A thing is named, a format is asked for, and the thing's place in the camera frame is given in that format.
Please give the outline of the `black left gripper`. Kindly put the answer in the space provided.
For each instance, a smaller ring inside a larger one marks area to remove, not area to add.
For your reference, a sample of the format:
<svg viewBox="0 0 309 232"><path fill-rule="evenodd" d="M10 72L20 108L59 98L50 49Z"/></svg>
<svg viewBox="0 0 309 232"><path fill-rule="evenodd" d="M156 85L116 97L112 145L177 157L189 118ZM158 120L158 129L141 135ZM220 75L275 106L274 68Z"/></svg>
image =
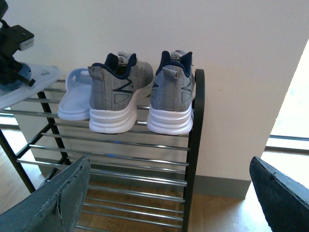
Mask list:
<svg viewBox="0 0 309 232"><path fill-rule="evenodd" d="M8 10L8 4L0 2L0 83L3 85L13 84L17 80L32 86L33 79L26 79L19 74L23 64L13 57L16 51L24 51L34 45L34 34L20 25L10 27L3 19Z"/></svg>

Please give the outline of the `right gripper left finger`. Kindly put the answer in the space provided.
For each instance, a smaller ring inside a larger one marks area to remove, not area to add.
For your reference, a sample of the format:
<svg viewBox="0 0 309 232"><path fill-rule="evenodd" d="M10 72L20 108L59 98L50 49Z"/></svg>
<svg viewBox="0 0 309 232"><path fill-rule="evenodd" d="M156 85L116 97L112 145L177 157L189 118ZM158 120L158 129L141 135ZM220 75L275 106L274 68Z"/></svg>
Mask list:
<svg viewBox="0 0 309 232"><path fill-rule="evenodd" d="M2 232L72 232L87 193L87 155L0 216Z"/></svg>

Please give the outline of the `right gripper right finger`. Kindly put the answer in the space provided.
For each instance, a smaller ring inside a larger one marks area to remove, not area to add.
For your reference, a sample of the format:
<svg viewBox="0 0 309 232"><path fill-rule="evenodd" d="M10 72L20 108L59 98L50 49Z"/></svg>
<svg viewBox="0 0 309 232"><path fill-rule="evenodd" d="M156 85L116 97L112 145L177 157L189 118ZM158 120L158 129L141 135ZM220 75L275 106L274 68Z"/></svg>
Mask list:
<svg viewBox="0 0 309 232"><path fill-rule="evenodd" d="M309 189L259 157L250 163L250 176L266 221L274 232L309 230Z"/></svg>

